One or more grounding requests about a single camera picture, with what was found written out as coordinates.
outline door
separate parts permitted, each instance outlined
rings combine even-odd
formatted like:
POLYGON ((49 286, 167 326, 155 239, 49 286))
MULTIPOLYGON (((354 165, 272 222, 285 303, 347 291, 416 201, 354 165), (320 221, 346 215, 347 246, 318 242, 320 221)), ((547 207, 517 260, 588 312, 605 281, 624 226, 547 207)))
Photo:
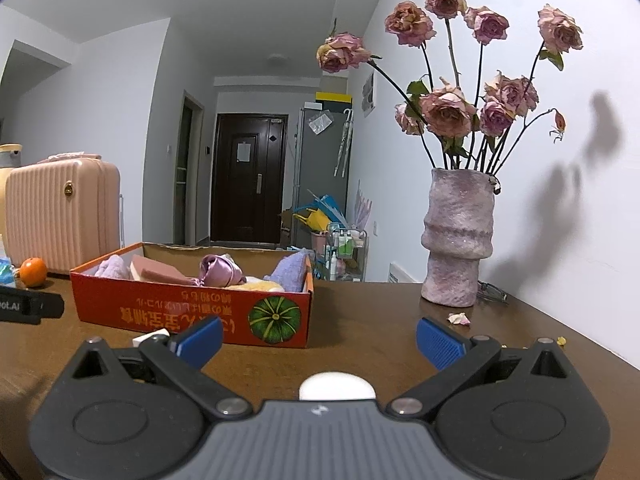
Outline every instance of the door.
POLYGON ((174 244, 195 245, 198 160, 204 109, 184 97, 175 153, 174 244))
POLYGON ((174 244, 178 245, 186 243, 187 172, 192 122, 193 110, 185 102, 182 106, 178 147, 175 154, 174 244))
POLYGON ((280 240, 287 116, 219 114, 211 238, 280 240))
MULTIPOLYGON (((299 124, 296 143, 296 181, 294 182, 294 208, 313 201, 308 190, 316 196, 331 195, 340 211, 346 214, 347 183, 349 181, 349 165, 344 177, 340 160, 337 176, 334 176, 335 165, 342 141, 342 127, 347 119, 345 114, 334 113, 334 121, 320 134, 315 134, 309 126, 309 119, 318 113, 317 110, 305 110, 302 124, 299 124)), ((291 227, 291 243, 296 247, 311 248, 311 234, 301 222, 295 221, 291 227)))

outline tangerine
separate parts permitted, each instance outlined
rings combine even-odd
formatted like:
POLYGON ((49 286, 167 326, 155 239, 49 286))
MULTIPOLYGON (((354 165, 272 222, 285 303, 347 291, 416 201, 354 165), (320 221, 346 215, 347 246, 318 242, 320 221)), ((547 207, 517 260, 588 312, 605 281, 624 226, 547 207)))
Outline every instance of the tangerine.
POLYGON ((47 266, 42 258, 27 258, 20 266, 24 286, 41 286, 47 279, 47 266))

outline wall picture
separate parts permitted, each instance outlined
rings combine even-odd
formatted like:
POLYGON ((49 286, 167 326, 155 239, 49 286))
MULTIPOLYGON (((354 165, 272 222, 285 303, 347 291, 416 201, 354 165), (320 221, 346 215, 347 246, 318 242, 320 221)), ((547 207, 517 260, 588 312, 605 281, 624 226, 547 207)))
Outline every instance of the wall picture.
POLYGON ((364 82, 364 86, 362 87, 362 111, 364 116, 368 116, 373 108, 376 107, 375 101, 375 92, 374 92, 374 81, 375 81, 375 72, 371 72, 367 80, 364 82))

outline ceiling light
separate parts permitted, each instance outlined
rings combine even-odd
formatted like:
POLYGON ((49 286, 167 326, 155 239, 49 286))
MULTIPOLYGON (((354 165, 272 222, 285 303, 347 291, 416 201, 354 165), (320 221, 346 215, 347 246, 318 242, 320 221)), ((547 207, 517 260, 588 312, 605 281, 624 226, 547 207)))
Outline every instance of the ceiling light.
POLYGON ((284 56, 283 54, 271 54, 268 58, 267 58, 267 62, 271 65, 284 65, 287 63, 287 61, 289 61, 289 58, 287 56, 284 56))

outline bottle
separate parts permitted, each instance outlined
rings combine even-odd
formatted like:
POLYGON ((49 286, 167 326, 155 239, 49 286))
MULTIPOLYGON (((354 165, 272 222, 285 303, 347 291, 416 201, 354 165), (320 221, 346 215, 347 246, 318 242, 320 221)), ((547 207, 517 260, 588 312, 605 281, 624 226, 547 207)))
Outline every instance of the bottle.
POLYGON ((353 238, 351 238, 351 233, 347 231, 346 241, 344 243, 344 255, 348 258, 353 256, 353 238))
POLYGON ((335 269, 338 266, 338 258, 335 256, 335 253, 331 255, 331 266, 329 268, 329 280, 331 282, 335 281, 335 269))
POLYGON ((345 236, 344 231, 340 231, 340 237, 338 238, 338 243, 339 243, 338 254, 340 254, 340 256, 344 256, 346 243, 347 243, 347 237, 345 236))

